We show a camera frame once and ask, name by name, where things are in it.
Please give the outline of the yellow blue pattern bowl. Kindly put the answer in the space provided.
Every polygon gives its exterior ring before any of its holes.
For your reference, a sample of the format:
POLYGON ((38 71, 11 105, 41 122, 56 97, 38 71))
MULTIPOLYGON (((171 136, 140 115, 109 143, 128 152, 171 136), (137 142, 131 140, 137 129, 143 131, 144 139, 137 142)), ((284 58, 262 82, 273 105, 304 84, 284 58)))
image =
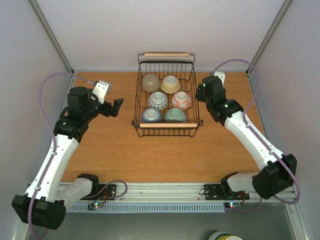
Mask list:
POLYGON ((173 75, 169 75, 166 76, 161 84, 160 84, 160 88, 168 94, 174 94, 176 92, 178 92, 181 88, 181 83, 178 80, 177 77, 173 76, 173 75))

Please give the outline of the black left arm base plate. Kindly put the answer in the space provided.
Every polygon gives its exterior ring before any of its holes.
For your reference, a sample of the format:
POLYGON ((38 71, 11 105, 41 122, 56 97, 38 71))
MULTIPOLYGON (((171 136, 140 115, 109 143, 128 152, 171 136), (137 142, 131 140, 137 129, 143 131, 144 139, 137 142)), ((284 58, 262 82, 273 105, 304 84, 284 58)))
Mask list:
POLYGON ((106 197, 111 198, 113 200, 116 196, 116 193, 117 193, 117 185, 113 183, 103 189, 104 186, 105 186, 104 184, 100 184, 98 191, 96 192, 96 195, 94 195, 93 193, 90 193, 90 197, 85 196, 85 197, 81 198, 80 200, 81 201, 93 201, 93 200, 98 200, 98 199, 105 199, 106 197))

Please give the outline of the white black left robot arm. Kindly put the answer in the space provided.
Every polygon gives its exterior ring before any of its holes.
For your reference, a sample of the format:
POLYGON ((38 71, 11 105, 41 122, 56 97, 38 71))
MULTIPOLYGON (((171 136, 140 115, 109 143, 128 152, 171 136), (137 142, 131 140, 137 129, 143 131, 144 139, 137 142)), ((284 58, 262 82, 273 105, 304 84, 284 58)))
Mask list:
POLYGON ((53 139, 38 174, 25 193, 15 195, 12 200, 12 207, 23 223, 56 230, 68 208, 79 200, 97 199, 103 191, 98 176, 89 173, 81 173, 63 190, 58 187, 89 123, 98 115, 118 115, 124 100, 106 102, 107 93, 108 88, 101 83, 93 89, 80 86, 69 90, 67 106, 54 126, 53 139))

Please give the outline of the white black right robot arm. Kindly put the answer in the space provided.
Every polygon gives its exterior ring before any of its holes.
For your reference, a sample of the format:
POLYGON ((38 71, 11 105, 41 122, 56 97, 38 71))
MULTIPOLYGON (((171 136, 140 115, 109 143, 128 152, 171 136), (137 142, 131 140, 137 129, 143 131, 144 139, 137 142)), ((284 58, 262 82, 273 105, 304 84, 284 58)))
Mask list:
POLYGON ((237 137, 260 170, 258 173, 231 173, 222 178, 220 191, 225 198, 232 198, 238 192, 254 191, 261 198, 269 199, 293 186, 297 159, 272 145, 250 121, 243 107, 236 100, 227 99, 220 78, 205 77, 197 87, 196 98, 205 103, 215 122, 237 137))

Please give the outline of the black wire dish rack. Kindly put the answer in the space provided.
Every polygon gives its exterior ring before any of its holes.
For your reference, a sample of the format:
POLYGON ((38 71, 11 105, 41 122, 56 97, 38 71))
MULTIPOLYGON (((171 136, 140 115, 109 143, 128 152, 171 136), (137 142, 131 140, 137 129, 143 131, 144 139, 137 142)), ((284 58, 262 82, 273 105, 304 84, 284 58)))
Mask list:
POLYGON ((196 99, 195 56, 142 53, 132 126, 139 137, 193 137, 202 126, 196 99))

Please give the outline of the red diamond pattern bowl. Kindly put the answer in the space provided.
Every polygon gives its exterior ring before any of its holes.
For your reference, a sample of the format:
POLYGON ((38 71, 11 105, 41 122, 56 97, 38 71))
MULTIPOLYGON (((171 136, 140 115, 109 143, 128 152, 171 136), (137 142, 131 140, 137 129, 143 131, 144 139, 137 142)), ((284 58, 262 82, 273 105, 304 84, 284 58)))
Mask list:
POLYGON ((169 104, 168 97, 162 91, 153 92, 148 98, 148 105, 150 108, 157 110, 165 109, 169 104))

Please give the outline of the red zigzag pattern bowl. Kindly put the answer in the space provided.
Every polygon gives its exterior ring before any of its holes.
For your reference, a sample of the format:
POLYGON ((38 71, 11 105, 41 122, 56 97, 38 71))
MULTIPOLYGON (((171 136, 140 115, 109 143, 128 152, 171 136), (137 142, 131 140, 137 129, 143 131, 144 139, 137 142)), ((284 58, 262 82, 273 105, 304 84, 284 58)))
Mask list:
POLYGON ((161 123, 163 116, 161 112, 153 107, 146 108, 141 116, 142 123, 161 123))

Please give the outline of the beige leaf pattern bowl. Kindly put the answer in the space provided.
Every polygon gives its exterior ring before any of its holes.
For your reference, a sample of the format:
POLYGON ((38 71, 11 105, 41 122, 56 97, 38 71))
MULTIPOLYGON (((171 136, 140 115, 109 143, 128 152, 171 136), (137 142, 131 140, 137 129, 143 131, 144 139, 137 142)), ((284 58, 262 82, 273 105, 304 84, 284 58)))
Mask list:
POLYGON ((145 92, 156 92, 160 88, 160 80, 155 74, 147 74, 142 78, 141 88, 145 92))

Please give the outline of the orange floral white bowl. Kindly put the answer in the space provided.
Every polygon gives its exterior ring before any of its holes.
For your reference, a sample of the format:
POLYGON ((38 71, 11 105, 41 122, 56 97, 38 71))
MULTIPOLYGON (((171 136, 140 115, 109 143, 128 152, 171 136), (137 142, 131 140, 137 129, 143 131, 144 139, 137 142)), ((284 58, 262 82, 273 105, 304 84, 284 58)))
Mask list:
POLYGON ((185 110, 192 105, 192 99, 187 92, 179 91, 172 96, 171 103, 174 108, 185 110))

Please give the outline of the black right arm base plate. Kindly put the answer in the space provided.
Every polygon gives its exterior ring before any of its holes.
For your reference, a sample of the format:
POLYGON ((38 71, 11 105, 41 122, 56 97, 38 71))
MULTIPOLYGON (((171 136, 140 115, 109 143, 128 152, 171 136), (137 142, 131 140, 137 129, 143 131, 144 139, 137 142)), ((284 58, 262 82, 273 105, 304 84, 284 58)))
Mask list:
POLYGON ((204 184, 203 193, 207 201, 246 201, 250 199, 250 195, 245 191, 234 192, 223 184, 204 184))

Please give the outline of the mint green bowl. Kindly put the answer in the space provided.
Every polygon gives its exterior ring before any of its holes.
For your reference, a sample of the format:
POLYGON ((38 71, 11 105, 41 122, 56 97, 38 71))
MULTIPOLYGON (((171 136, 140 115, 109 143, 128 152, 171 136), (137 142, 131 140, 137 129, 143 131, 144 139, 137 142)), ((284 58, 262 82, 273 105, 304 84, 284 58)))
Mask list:
POLYGON ((164 121, 166 123, 186 123, 187 116, 182 109, 173 107, 166 112, 164 121))

